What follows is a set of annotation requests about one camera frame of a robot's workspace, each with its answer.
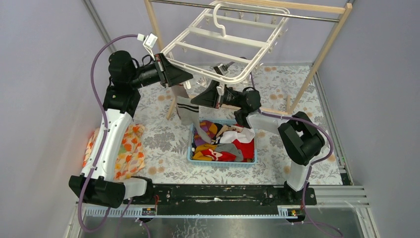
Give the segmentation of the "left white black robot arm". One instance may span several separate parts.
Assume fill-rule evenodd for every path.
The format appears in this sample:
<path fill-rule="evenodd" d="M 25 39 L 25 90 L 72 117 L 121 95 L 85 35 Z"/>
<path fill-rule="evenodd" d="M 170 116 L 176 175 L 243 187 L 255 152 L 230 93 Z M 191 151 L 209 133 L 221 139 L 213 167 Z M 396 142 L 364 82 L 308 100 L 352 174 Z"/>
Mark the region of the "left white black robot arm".
<path fill-rule="evenodd" d="M 162 53 L 139 65 L 127 51 L 117 51 L 108 62 L 110 77 L 102 105 L 102 125 L 85 167 L 79 176 L 70 177 L 69 187 L 80 204 L 118 208 L 128 199 L 134 204 L 147 204 L 155 198 L 150 178 L 118 181 L 114 173 L 122 139 L 141 98 L 139 89 L 155 83 L 172 87 L 193 75 L 173 65 Z"/>

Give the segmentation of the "white plastic clip hanger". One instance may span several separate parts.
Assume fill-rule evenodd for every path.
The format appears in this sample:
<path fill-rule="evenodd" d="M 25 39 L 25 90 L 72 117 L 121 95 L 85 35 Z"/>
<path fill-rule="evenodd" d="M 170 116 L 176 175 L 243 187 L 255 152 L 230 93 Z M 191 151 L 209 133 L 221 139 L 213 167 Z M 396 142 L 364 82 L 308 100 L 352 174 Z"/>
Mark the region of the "white plastic clip hanger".
<path fill-rule="evenodd" d="M 162 50 L 169 61 L 190 73 L 199 74 L 224 84 L 236 84 L 260 66 L 284 33 L 287 17 L 225 11 L 220 8 L 287 13 L 284 7 L 257 6 L 215 0 L 214 9 L 204 9 L 196 19 Z M 210 69 L 198 67 L 193 60 L 233 62 L 242 66 L 239 73 L 220 76 Z"/>

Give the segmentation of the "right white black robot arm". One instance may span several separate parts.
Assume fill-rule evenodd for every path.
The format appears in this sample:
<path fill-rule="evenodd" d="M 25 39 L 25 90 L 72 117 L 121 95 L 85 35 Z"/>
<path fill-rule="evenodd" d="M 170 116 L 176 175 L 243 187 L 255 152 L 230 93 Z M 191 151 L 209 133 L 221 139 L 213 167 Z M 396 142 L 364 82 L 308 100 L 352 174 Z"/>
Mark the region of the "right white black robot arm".
<path fill-rule="evenodd" d="M 290 204 L 297 204 L 304 197 L 303 189 L 307 186 L 310 162 L 325 145 L 321 129 L 304 112 L 298 112 L 291 117 L 262 112 L 261 96 L 255 87 L 236 91 L 232 87 L 223 86 L 223 94 L 219 93 L 219 88 L 220 83 L 212 81 L 191 103 L 209 108 L 218 108 L 224 104 L 238 107 L 234 116 L 240 126 L 279 135 L 292 160 L 284 198 Z"/>

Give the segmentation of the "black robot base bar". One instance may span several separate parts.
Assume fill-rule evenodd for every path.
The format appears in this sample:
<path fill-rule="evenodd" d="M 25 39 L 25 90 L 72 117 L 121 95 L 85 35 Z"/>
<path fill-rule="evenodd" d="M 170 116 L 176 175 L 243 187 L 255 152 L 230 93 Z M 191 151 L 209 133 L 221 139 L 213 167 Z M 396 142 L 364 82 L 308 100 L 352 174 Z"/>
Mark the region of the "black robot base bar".
<path fill-rule="evenodd" d="M 279 208 L 317 204 L 315 191 L 283 185 L 154 184 L 134 205 L 150 205 L 158 215 L 279 215 Z"/>

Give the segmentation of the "grey striped cuff sock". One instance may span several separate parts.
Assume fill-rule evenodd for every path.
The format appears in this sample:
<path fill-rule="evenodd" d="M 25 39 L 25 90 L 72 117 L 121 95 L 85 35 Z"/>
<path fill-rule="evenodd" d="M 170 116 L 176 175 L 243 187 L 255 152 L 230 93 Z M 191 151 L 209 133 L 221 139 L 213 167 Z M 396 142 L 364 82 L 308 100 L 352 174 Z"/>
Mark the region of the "grey striped cuff sock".
<path fill-rule="evenodd" d="M 177 96 L 176 98 L 176 107 L 182 125 L 193 124 L 201 139 L 206 143 L 211 143 L 211 138 L 200 127 L 199 107 L 192 104 L 190 98 L 184 98 L 180 96 Z"/>

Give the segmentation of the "grey sock with red stripes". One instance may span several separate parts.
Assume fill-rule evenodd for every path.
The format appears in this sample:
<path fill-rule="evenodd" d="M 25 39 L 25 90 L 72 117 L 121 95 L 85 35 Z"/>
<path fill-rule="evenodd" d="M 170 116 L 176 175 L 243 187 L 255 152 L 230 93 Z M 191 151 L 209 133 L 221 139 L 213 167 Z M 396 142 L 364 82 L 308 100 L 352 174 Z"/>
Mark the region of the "grey sock with red stripes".
<path fill-rule="evenodd" d="M 185 89 L 183 84 L 178 84 L 177 85 L 177 95 L 179 97 L 183 97 L 183 98 L 189 98 L 189 94 L 187 92 L 187 90 Z"/>

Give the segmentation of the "santa pattern white sock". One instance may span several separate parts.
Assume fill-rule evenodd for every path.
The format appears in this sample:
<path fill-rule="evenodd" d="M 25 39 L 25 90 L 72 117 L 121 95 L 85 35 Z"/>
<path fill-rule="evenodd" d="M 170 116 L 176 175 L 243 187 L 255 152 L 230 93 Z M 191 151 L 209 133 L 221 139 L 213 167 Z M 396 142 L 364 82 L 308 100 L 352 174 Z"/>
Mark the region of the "santa pattern white sock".
<path fill-rule="evenodd" d="M 226 131 L 220 137 L 219 142 L 222 144 L 233 143 L 238 140 L 241 143 L 251 143 L 256 133 L 253 129 L 242 128 L 241 131 Z"/>

